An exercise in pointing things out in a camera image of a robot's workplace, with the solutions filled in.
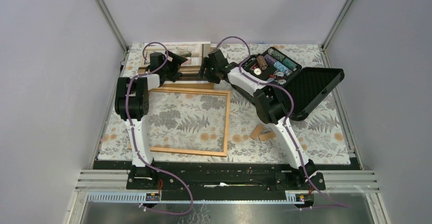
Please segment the brown cardboard backing board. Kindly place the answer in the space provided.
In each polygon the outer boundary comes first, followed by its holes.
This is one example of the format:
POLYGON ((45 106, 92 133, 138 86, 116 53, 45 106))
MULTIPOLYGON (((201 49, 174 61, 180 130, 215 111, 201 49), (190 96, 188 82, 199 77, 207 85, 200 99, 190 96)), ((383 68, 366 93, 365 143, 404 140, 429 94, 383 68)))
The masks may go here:
MULTIPOLYGON (((147 66, 150 64, 150 53, 154 52, 165 52, 164 50, 159 50, 155 48, 147 48, 145 51, 146 58, 144 55, 141 55, 141 63, 138 68, 138 74, 148 73, 146 71, 147 66)), ((186 55, 180 54, 179 52, 175 52, 175 54, 179 56, 185 56, 187 61, 180 65, 179 72, 182 73, 182 76, 179 77, 176 81, 166 80, 163 87, 175 87, 175 88, 192 88, 192 89, 214 89, 214 83, 209 82, 204 77, 199 77, 199 71, 201 68, 203 51, 199 51, 196 54, 186 55)))

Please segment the printed photo of plant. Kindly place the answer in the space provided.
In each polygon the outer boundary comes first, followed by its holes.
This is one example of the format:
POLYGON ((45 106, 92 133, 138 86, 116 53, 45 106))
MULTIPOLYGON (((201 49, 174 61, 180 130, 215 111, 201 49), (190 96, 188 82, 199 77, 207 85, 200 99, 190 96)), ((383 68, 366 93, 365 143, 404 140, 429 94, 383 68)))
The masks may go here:
POLYGON ((142 55, 144 55, 144 58, 146 58, 145 51, 147 48, 155 48, 159 50, 164 50, 164 53, 166 55, 166 59, 168 60, 168 51, 171 51, 173 53, 179 52, 180 54, 186 54, 190 55, 196 54, 199 51, 203 51, 203 57, 206 57, 207 54, 210 52, 210 43, 209 42, 171 42, 171 43, 164 43, 162 45, 160 44, 145 44, 145 48, 143 49, 142 55))

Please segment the wooden picture frame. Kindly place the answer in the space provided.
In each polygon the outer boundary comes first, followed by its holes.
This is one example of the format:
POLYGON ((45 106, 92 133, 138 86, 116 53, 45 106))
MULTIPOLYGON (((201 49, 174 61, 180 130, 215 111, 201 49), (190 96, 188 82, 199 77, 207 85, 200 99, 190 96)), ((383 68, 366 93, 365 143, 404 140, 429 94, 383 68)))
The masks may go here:
POLYGON ((151 152, 225 157, 231 92, 161 87, 150 90, 149 113, 133 120, 136 148, 151 152))

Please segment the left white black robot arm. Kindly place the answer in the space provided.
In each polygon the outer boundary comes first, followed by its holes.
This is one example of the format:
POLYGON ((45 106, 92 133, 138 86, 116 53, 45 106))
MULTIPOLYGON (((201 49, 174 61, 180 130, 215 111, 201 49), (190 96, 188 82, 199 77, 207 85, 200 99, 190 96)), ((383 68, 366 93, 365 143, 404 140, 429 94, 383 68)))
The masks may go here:
POLYGON ((138 181, 146 189, 157 185, 158 172, 154 166, 145 119, 150 102, 149 91, 161 87, 166 80, 175 82, 182 76, 180 66, 187 61, 171 51, 153 52, 145 55, 150 64, 145 72, 132 78, 120 77, 115 94, 115 112, 125 122, 132 148, 132 173, 138 174, 138 181))

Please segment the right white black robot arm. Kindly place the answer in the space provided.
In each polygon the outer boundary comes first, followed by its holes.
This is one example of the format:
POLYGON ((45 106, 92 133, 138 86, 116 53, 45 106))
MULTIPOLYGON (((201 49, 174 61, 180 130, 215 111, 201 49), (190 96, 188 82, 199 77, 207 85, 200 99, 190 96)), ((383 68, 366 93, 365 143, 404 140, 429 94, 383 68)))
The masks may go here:
POLYGON ((277 52, 269 48, 237 64, 228 62, 222 51, 216 48, 203 58, 199 76, 214 83, 222 80, 229 83, 254 105, 259 120, 269 124, 288 148, 288 164, 294 172, 293 185, 305 189, 312 183, 317 168, 301 148, 289 121, 300 103, 295 102, 288 84, 300 68, 284 66, 272 56, 277 52))

